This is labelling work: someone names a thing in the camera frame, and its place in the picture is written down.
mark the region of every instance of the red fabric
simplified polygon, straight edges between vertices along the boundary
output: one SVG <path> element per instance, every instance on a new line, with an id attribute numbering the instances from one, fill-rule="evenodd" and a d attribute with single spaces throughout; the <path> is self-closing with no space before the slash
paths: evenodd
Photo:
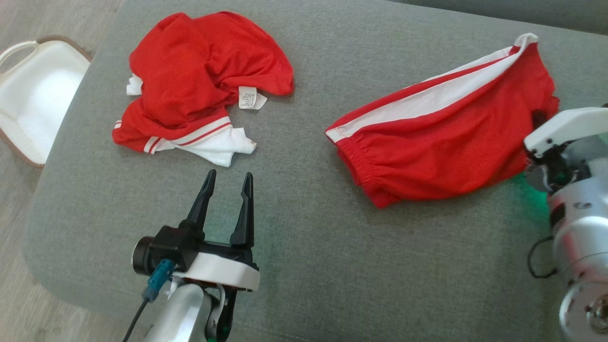
<path id="1" fill-rule="evenodd" d="M 175 140 L 228 115 L 238 87 L 293 92 L 293 69 L 277 43 L 249 19 L 219 12 L 160 21 L 129 57 L 142 95 L 112 131 L 117 144 L 142 151 L 150 137 Z"/>
<path id="2" fill-rule="evenodd" d="M 519 51 L 513 47 L 511 55 Z M 410 86 L 340 118 L 365 113 L 483 69 L 499 60 Z M 553 80 L 531 44 L 501 76 L 434 113 L 369 125 L 335 142 L 355 183 L 383 208 L 400 200 L 440 200 L 496 184 L 523 171 L 531 112 L 558 110 Z"/>

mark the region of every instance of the black cable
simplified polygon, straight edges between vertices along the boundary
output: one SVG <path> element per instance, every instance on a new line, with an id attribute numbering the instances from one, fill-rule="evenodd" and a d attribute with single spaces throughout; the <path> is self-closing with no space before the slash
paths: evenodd
<path id="1" fill-rule="evenodd" d="M 127 342 L 129 340 L 129 336 L 131 336 L 131 332 L 133 332 L 133 328 L 135 328 L 135 323 L 137 323 L 137 320 L 141 316 L 141 314 L 143 312 L 143 308 L 146 307 L 146 304 L 148 304 L 148 298 L 143 299 L 142 305 L 139 306 L 139 310 L 135 314 L 135 317 L 133 317 L 133 320 L 131 321 L 131 325 L 129 326 L 129 330 L 126 331 L 125 338 L 123 338 L 122 342 Z"/>
<path id="2" fill-rule="evenodd" d="M 541 243 L 545 243 L 547 241 L 551 241 L 553 240 L 553 236 L 549 236 L 546 237 L 544 239 L 540 239 L 538 240 L 534 245 L 532 245 L 532 248 L 530 248 L 530 251 L 528 252 L 528 271 L 530 271 L 530 274 L 532 274 L 532 277 L 535 277 L 536 279 L 546 279 L 549 278 L 551 276 L 553 276 L 554 274 L 556 274 L 558 272 L 557 268 L 553 268 L 549 273 L 547 274 L 542 274 L 542 275 L 538 275 L 536 274 L 536 272 L 534 272 L 534 270 L 532 269 L 532 254 L 534 254 L 534 250 L 536 249 L 536 247 L 538 247 Z"/>

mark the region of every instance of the red shorts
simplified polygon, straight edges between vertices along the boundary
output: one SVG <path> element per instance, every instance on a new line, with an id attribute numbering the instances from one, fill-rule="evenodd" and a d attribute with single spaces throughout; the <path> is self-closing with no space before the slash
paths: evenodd
<path id="1" fill-rule="evenodd" d="M 537 36 L 376 100 L 325 134 L 374 204 L 439 200 L 523 171 L 532 112 L 558 110 Z"/>

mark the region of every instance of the basket handle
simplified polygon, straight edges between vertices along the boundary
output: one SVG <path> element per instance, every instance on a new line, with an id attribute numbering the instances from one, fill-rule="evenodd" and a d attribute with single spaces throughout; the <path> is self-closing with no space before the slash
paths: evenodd
<path id="1" fill-rule="evenodd" d="M 25 62 L 27 59 L 29 59 L 38 49 L 38 43 L 36 41 L 24 41 L 23 43 L 15 44 L 15 45 L 11 46 L 10 48 L 6 49 L 6 51 L 4 51 L 0 55 L 0 67 L 9 58 L 9 56 L 11 56 L 12 54 L 14 54 L 17 51 L 27 49 L 28 47 L 33 47 L 34 51 L 31 54 L 29 54 L 28 56 L 26 56 L 25 58 L 23 58 L 19 63 L 17 63 L 17 65 L 15 65 L 14 67 L 5 71 L 4 73 L 0 73 L 0 75 L 8 74 L 11 70 L 16 69 L 19 65 L 21 65 L 23 62 Z"/>

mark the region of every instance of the clothing tag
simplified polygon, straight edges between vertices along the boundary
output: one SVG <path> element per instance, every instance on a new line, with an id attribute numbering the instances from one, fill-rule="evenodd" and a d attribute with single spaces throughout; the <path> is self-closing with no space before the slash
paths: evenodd
<path id="1" fill-rule="evenodd" d="M 264 103 L 266 103 L 266 101 L 268 101 L 268 98 L 262 94 L 258 94 L 258 96 L 255 98 L 255 105 L 253 108 L 253 110 L 259 110 L 260 108 L 262 108 L 262 106 L 264 105 Z"/>
<path id="2" fill-rule="evenodd" d="M 253 109 L 255 99 L 258 97 L 258 90 L 252 86 L 238 87 L 238 107 L 242 110 Z"/>

